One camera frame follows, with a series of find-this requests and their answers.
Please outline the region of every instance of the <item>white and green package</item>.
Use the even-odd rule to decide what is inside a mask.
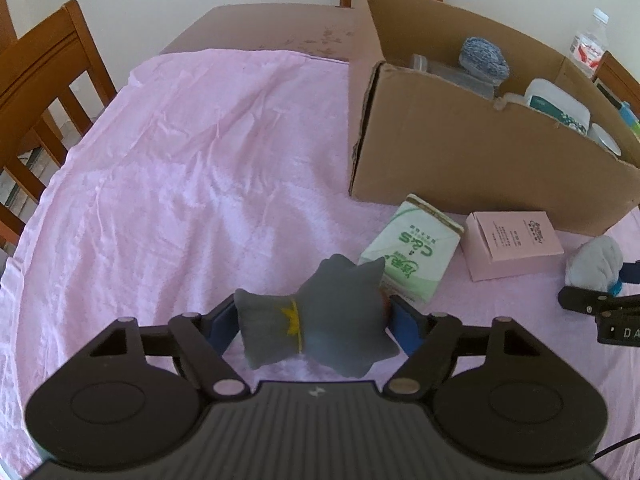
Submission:
[[[362,253],[360,263],[384,256],[383,287],[423,303],[436,291],[463,232],[462,226],[411,194]]]

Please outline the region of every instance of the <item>plastic bottle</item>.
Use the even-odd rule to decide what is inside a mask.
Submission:
[[[571,59],[589,77],[593,77],[604,51],[609,46],[607,41],[607,23],[609,17],[600,9],[593,9],[590,26],[578,32],[571,44]]]

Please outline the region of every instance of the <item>small pink carton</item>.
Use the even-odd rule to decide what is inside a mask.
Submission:
[[[544,211],[477,212],[460,240],[475,282],[562,272],[564,249]]]

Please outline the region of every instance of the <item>bottle cap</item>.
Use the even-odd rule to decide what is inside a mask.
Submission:
[[[609,23],[609,17],[604,12],[602,12],[598,7],[593,9],[593,15],[605,25]]]

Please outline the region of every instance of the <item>green label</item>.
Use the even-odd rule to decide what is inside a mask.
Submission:
[[[538,110],[544,114],[547,114],[548,116],[553,117],[559,123],[564,124],[564,126],[567,126],[572,130],[575,130],[576,132],[579,132],[583,135],[587,134],[587,129],[582,124],[580,124],[570,115],[567,115],[566,113],[564,113],[560,108],[551,104],[549,101],[547,101],[543,97],[534,95],[531,98],[529,107],[535,110]]]

